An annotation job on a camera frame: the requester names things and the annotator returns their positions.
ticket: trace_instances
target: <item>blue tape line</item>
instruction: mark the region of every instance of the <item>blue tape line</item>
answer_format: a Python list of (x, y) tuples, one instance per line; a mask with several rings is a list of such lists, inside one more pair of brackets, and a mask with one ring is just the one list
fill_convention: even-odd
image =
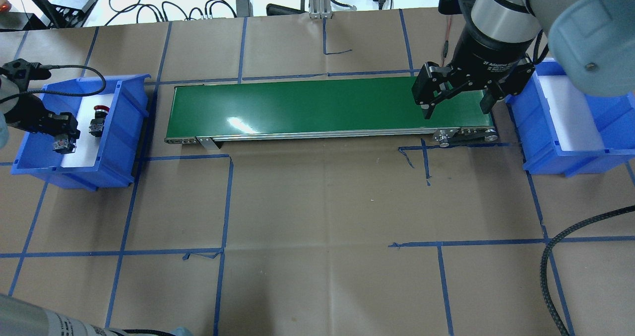
[(392, 243), (389, 248), (411, 248), (411, 247), (431, 247), (431, 246), (495, 246), (495, 245), (535, 245), (544, 243), (539, 239), (492, 239), (485, 241), (435, 241), (435, 242), (408, 242)]
[(18, 284), (18, 278), (20, 277), (20, 271), (22, 271), (22, 264), (24, 263), (24, 255), (27, 253), (27, 250), (29, 249), (29, 243), (31, 243), (31, 237), (33, 236), (33, 231), (36, 228), (36, 223), (38, 223), (39, 212), (40, 212), (40, 209), (42, 208), (42, 204), (44, 202), (44, 197), (46, 195), (47, 188), (48, 188), (48, 182), (45, 182), (44, 186), (42, 186), (42, 191), (40, 193), (38, 207), (36, 207), (36, 212), (33, 214), (33, 220), (31, 221), (31, 226), (29, 227), (29, 233), (27, 234), (27, 239), (24, 241), (24, 246), (22, 247), (22, 255), (20, 256), (20, 260), (18, 261), (18, 266), (15, 269), (15, 273), (13, 275), (13, 280), (11, 281), (11, 286), (9, 287), (9, 293), (7, 293), (7, 295), (9, 296), (13, 296), (15, 287)]
[(163, 44), (163, 52), (161, 53), (161, 63), (159, 63), (159, 71), (157, 72), (157, 82), (161, 82), (161, 74), (163, 74), (163, 65), (165, 64), (165, 56), (168, 52), (168, 44), (170, 43), (170, 33), (172, 33), (172, 21), (168, 22), (168, 32), (165, 35), (165, 43)]
[(406, 162), (408, 162), (408, 165), (410, 165), (411, 168), (415, 168), (415, 166), (412, 166), (412, 162), (410, 161), (410, 157), (408, 157), (408, 153), (406, 153), (406, 149), (400, 147), (397, 149), (397, 151), (399, 151), (401, 155), (404, 155), (406, 157)]
[(441, 275), (441, 287), (443, 290), (443, 304), (445, 304), (445, 318), (447, 320), (447, 334), (454, 336), (454, 326), (452, 326), (452, 313), (449, 308), (449, 294), (447, 293), (447, 280), (445, 278), (445, 264), (443, 263), (443, 251), (441, 246), (437, 246), (439, 257), (439, 272)]
[(222, 248), (227, 246), (227, 230), (229, 228), (229, 207), (232, 200), (232, 184), (234, 181), (234, 162), (229, 159), (229, 175), (227, 176), (227, 194), (225, 196), (225, 221), (223, 224)]
[(220, 323), (220, 295), (223, 290), (223, 275), (225, 273), (225, 253), (220, 255), (218, 265), (218, 280), (216, 281), (216, 304), (214, 307), (214, 329), (213, 336), (218, 336), (218, 323)]
[[(90, 42), (90, 48), (88, 49), (88, 54), (86, 54), (86, 60), (84, 61), (84, 66), (88, 65), (90, 61), (90, 56), (93, 54), (93, 49), (95, 48), (95, 42), (97, 42), (97, 34), (99, 33), (99, 27), (95, 27), (95, 34), (93, 35), (93, 41)], [(81, 76), (86, 75), (86, 69), (82, 69)]]
[(560, 275), (558, 274), (558, 268), (556, 267), (556, 260), (554, 259), (553, 255), (549, 256), (549, 261), (551, 262), (551, 271), (553, 272), (554, 281), (556, 282), (558, 297), (560, 297), (560, 305), (562, 306), (562, 312), (563, 314), (565, 314), (567, 329), (569, 329), (569, 334), (571, 336), (575, 336), (573, 323), (571, 322), (571, 315), (569, 314), (569, 307), (567, 306), (567, 301), (565, 300), (565, 292), (562, 289), (562, 284), (560, 284)]
[(238, 60), (238, 84), (243, 82), (243, 62), (245, 62), (245, 40), (247, 38), (247, 17), (243, 20), (243, 37), (240, 42), (240, 60)]
[(20, 258), (22, 257), (21, 253), (0, 253), (0, 259), (9, 259), (9, 258)]
[(326, 52), (326, 18), (322, 19), (322, 52), (324, 53), (324, 55), (326, 56), (330, 56), (331, 54), (342, 54), (342, 53), (347, 53), (352, 51), (352, 49), (347, 49), (346, 51), (342, 51), (342, 52), (333, 52), (333, 53), (327, 53)]
[(184, 156), (157, 156), (147, 157), (145, 161), (167, 161), (167, 160), (197, 160), (197, 159), (222, 159), (229, 157), (226, 153), (219, 153), (216, 155), (184, 155)]
[(633, 186), (635, 186), (635, 173), (633, 173), (633, 169), (631, 168), (630, 162), (626, 162), (626, 170), (629, 172), (629, 176), (631, 177), (631, 182), (633, 182)]
[(22, 53), (22, 47), (24, 47), (24, 42), (27, 40), (27, 35), (29, 35), (29, 31), (24, 31), (24, 35), (22, 36), (22, 40), (18, 45), (18, 50), (15, 51), (15, 56), (13, 56), (13, 60), (17, 60), (20, 57), (20, 53)]
[(218, 83), (236, 82), (238, 78), (211, 78), (211, 79), (190, 79), (190, 80), (166, 80), (165, 82), (148, 82), (145, 85), (168, 85), (168, 84), (188, 84), (188, 83)]
[(183, 256), (183, 260), (187, 261), (193, 255), (198, 255), (199, 257), (204, 257), (204, 258), (208, 258), (208, 259), (216, 259), (216, 257), (218, 255), (222, 254), (222, 252), (213, 253), (212, 255), (207, 255), (207, 254), (203, 254), (203, 253), (186, 253)]
[(377, 70), (377, 71), (345, 71), (342, 73), (327, 73), (327, 76), (348, 76), (348, 75), (375, 75), (375, 74), (399, 74), (411, 73), (410, 69), (397, 70)]
[(141, 178), (141, 170), (143, 169), (143, 159), (147, 151), (149, 137), (152, 135), (154, 129), (154, 112), (156, 111), (156, 103), (158, 99), (159, 83), (161, 82), (161, 75), (163, 74), (163, 65), (165, 64), (165, 56), (168, 51), (168, 44), (170, 43), (170, 34), (172, 33), (172, 21), (168, 22), (168, 30), (165, 36), (165, 43), (163, 44), (163, 52), (161, 53), (161, 63), (159, 63), (159, 71), (157, 72), (156, 82), (154, 84), (154, 92), (152, 92), (152, 104), (150, 107), (150, 117), (147, 120), (147, 129), (145, 136), (143, 137), (143, 143), (141, 145), (141, 162), (137, 166), (136, 176), (134, 177), (134, 187), (132, 189), (132, 195), (130, 196), (130, 205), (127, 210), (126, 224), (123, 230), (123, 236), (121, 237), (120, 254), (117, 259), (117, 268), (115, 269), (115, 276), (113, 281), (113, 289), (111, 289), (111, 297), (108, 302), (108, 311), (106, 313), (105, 327), (109, 327), (111, 324), (111, 318), (113, 317), (113, 307), (115, 303), (115, 296), (117, 295), (117, 288), (119, 286), (119, 277), (121, 274), (121, 264), (123, 262), (124, 250), (127, 243), (127, 233), (130, 229), (130, 220), (132, 218), (132, 211), (134, 210), (134, 201), (136, 201), (136, 192), (139, 188), (139, 180)]
[(412, 66), (412, 53), (410, 51), (410, 40), (408, 39), (408, 29), (406, 28), (406, 20), (403, 17), (403, 10), (399, 9), (399, 17), (401, 18), (401, 29), (403, 30), (403, 39), (406, 42), (406, 53), (408, 54), (408, 66), (410, 67), (410, 76), (415, 76)]
[(544, 219), (542, 217), (542, 209), (540, 208), (540, 202), (538, 202), (538, 194), (536, 192), (536, 187), (533, 184), (533, 178), (529, 171), (526, 171), (527, 181), (529, 182), (529, 189), (531, 190), (531, 197), (533, 198), (533, 205), (536, 208), (536, 214), (538, 214), (538, 221), (540, 222), (540, 229), (542, 229), (542, 236), (545, 240), (549, 239), (549, 234), (547, 233), (547, 227), (545, 226)]
[(276, 79), (294, 79), (294, 78), (313, 78), (314, 76), (322, 76), (322, 75), (327, 75), (327, 73), (250, 76), (248, 78), (243, 78), (243, 80), (276, 80)]

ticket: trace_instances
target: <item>cable clutter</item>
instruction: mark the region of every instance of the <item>cable clutter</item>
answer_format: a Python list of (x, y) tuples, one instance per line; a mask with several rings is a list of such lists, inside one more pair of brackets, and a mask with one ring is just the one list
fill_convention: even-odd
[(115, 15), (113, 15), (113, 17), (111, 17), (111, 19), (109, 19), (104, 24), (104, 26), (108, 26), (111, 22), (114, 21), (114, 19), (116, 19), (122, 13), (132, 12), (135, 9), (136, 9), (136, 23), (139, 23), (139, 17), (140, 17), (141, 11), (144, 9), (152, 11), (152, 13), (154, 14), (154, 19), (156, 19), (157, 22), (173, 21), (173, 19), (170, 19), (168, 17), (168, 13), (166, 11), (166, 5), (170, 5), (177, 8), (183, 14), (183, 17), (184, 17), (183, 19), (185, 21), (191, 21), (196, 19), (211, 19), (213, 18), (212, 9), (214, 5), (218, 3), (222, 6), (226, 6), (227, 8), (229, 8), (229, 10), (231, 11), (231, 15), (233, 17), (238, 17), (238, 14), (236, 13), (236, 11), (241, 13), (241, 17), (246, 17), (247, 15), (251, 15), (251, 12), (252, 12), (251, 3), (249, 2), (249, 0), (236, 0), (236, 10), (234, 10), (234, 8), (225, 0), (208, 0), (204, 4), (203, 9), (199, 7), (193, 7), (189, 10), (189, 13), (186, 13), (186, 11), (183, 8), (181, 8), (181, 6), (171, 1), (161, 2), (160, 8), (159, 8), (158, 6), (154, 4), (141, 3), (141, 0), (136, 0), (136, 3), (133, 3), (119, 10), (113, 6), (113, 0), (108, 0), (108, 6), (111, 8), (111, 10), (115, 12)]

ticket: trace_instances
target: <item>robotic arm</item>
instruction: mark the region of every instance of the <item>robotic arm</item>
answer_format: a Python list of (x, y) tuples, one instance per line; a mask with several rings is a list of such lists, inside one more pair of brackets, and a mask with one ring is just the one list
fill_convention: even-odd
[(439, 12), (462, 13), (465, 28), (447, 66), (424, 64), (412, 87), (415, 103), (430, 119), (445, 99), (485, 90), (481, 110), (488, 114), (531, 78), (537, 62), (525, 52), (542, 31), (578, 89), (626, 94), (635, 89), (634, 8), (635, 0), (440, 0)]
[[(104, 77), (90, 67), (50, 66), (30, 63), (21, 59), (15, 60), (0, 67), (0, 113), (3, 114), (7, 126), (54, 137), (54, 151), (66, 154), (75, 152), (75, 143), (80, 135), (80, 131), (77, 129), (77, 119), (70, 112), (55, 114), (46, 109), (41, 99), (33, 95), (33, 93), (46, 92), (46, 90), (28, 90), (30, 81), (48, 79), (51, 77), (51, 69), (63, 67), (83, 67), (94, 71), (102, 79), (102, 87), (96, 92), (89, 93), (75, 94), (50, 91), (50, 94), (89, 96), (99, 94), (105, 89)], [(0, 131), (2, 130), (5, 134), (7, 133), (4, 126), (0, 126)]]

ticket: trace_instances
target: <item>blue plastic bin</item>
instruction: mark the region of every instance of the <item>blue plastic bin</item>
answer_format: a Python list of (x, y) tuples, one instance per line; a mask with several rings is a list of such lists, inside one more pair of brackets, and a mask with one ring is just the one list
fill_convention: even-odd
[(635, 98), (632, 93), (611, 98), (585, 95), (604, 149), (563, 151), (538, 76), (565, 75), (554, 60), (536, 67), (536, 72), (517, 96), (506, 102), (514, 113), (526, 163), (535, 175), (604, 173), (635, 157)]
[[(52, 150), (52, 137), (27, 133), (11, 173), (33, 175), (63, 189), (95, 191), (98, 187), (126, 187), (131, 184), (134, 181), (131, 172), (141, 124), (148, 116), (148, 97), (143, 89), (143, 81), (149, 77), (149, 74), (106, 77), (106, 89), (102, 94), (113, 93), (114, 96), (94, 166), (62, 167), (63, 155)], [(100, 86), (100, 78), (95, 77), (52, 83), (43, 89), (91, 92)], [(41, 99), (46, 108), (56, 114), (71, 112), (76, 116), (82, 98), (42, 94)], [(88, 134), (88, 127), (80, 126), (79, 130), (82, 135)]]

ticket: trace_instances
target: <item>green conveyor belt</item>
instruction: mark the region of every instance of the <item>green conveyor belt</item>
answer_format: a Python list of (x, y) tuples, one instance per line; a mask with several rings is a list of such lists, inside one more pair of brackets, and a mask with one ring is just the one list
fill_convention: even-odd
[(465, 92), (425, 120), (410, 76), (190, 85), (175, 89), (166, 142), (433, 133), (493, 126), (483, 93)]

